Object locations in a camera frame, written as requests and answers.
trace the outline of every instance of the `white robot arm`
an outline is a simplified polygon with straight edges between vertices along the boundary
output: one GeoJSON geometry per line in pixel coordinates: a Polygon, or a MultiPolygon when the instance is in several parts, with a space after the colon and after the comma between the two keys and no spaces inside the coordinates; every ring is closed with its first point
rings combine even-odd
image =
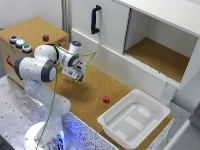
{"type": "MultiPolygon", "coordinates": [[[[64,52],[61,47],[41,45],[34,51],[35,58],[20,57],[14,64],[16,74],[21,80],[25,81],[25,92],[32,100],[39,101],[47,107],[46,121],[51,109],[54,92],[44,82],[51,82],[56,76],[55,51],[57,63],[60,63],[63,67],[62,72],[74,80],[82,81],[85,75],[86,63],[78,56],[80,49],[81,44],[76,41],[70,43],[69,53],[64,52]]],[[[71,103],[67,98],[55,94],[54,107],[42,136],[40,148],[43,150],[50,149],[48,143],[55,141],[53,139],[62,131],[62,114],[68,113],[70,107],[71,103]]],[[[36,143],[42,135],[43,128],[35,137],[36,143]]]]}

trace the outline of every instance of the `white wall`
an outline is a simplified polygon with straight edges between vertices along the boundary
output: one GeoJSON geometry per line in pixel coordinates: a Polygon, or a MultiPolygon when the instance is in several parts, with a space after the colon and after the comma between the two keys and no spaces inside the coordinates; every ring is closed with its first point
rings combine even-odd
{"type": "Polygon", "coordinates": [[[200,71],[181,90],[178,90],[173,102],[192,112],[200,102],[200,71]]]}
{"type": "Polygon", "coordinates": [[[61,0],[0,0],[0,28],[36,16],[62,29],[61,0]]]}

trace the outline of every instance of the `shelf compartment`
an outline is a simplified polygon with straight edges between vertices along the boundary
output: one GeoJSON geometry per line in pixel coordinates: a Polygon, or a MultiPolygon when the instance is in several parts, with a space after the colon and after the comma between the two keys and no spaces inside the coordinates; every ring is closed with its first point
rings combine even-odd
{"type": "Polygon", "coordinates": [[[190,58],[149,38],[144,38],[125,53],[181,82],[190,58]]]}

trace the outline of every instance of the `brown box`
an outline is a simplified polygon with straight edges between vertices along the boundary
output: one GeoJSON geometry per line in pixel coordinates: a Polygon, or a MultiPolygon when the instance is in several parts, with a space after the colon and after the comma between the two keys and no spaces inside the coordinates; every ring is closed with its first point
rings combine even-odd
{"type": "Polygon", "coordinates": [[[20,86],[24,87],[24,81],[18,78],[13,68],[16,59],[20,56],[33,57],[35,48],[46,44],[60,44],[62,47],[68,49],[69,36],[66,32],[40,17],[35,17],[1,30],[0,51],[6,74],[16,81],[20,86]],[[22,49],[16,48],[15,44],[10,44],[9,38],[12,35],[17,35],[20,39],[24,39],[26,44],[32,46],[33,51],[29,54],[26,54],[22,52],[22,49]],[[49,35],[48,42],[43,41],[44,35],[49,35]]]}

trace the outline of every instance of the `door handle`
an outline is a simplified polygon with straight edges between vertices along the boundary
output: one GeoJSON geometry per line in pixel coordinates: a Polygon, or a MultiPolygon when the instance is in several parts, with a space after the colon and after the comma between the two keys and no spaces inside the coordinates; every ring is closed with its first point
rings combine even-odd
{"type": "Polygon", "coordinates": [[[96,28],[96,12],[101,10],[101,7],[96,5],[96,8],[92,9],[91,31],[92,34],[98,33],[100,30],[96,28]]]}

